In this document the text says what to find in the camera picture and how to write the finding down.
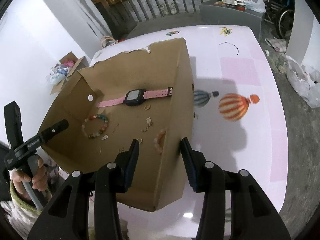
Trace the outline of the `person's left hand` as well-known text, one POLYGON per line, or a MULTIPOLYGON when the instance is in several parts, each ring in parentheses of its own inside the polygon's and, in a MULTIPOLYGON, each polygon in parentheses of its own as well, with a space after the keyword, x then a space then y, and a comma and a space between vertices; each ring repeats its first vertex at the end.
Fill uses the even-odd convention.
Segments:
POLYGON ((11 181, 14 184, 14 188, 19 198, 25 202, 31 202, 31 197, 27 193, 23 186, 23 182, 32 182, 32 188, 39 192, 46 191, 48 189, 48 177, 47 171, 44 167, 44 162, 41 157, 37 160, 38 169, 33 178, 30 178, 27 174, 20 170, 14 170, 12 172, 11 181))

